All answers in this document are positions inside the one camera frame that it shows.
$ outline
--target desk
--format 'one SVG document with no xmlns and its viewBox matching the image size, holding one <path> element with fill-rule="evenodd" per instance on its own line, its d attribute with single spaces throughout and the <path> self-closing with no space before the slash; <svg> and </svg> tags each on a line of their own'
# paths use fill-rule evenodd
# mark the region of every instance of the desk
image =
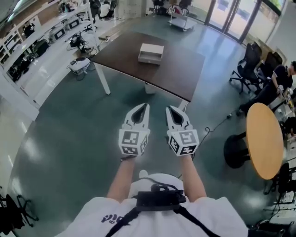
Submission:
<svg viewBox="0 0 296 237">
<path fill-rule="evenodd" d="M 256 103 L 249 109 L 246 126 L 246 132 L 231 135 L 226 140 L 226 163 L 238 168 L 246 160 L 251 160 L 263 179 L 272 179 L 281 168 L 284 154 L 283 135 L 278 120 L 270 108 Z"/>
<path fill-rule="evenodd" d="M 160 65 L 138 62 L 142 43 L 164 46 Z M 174 94 L 182 99 L 180 109 L 183 109 L 192 100 L 203 69 L 204 56 L 174 46 L 166 40 L 129 31 L 108 44 L 91 61 L 94 62 L 106 94 L 110 94 L 110 89 L 101 66 Z"/>
</svg>

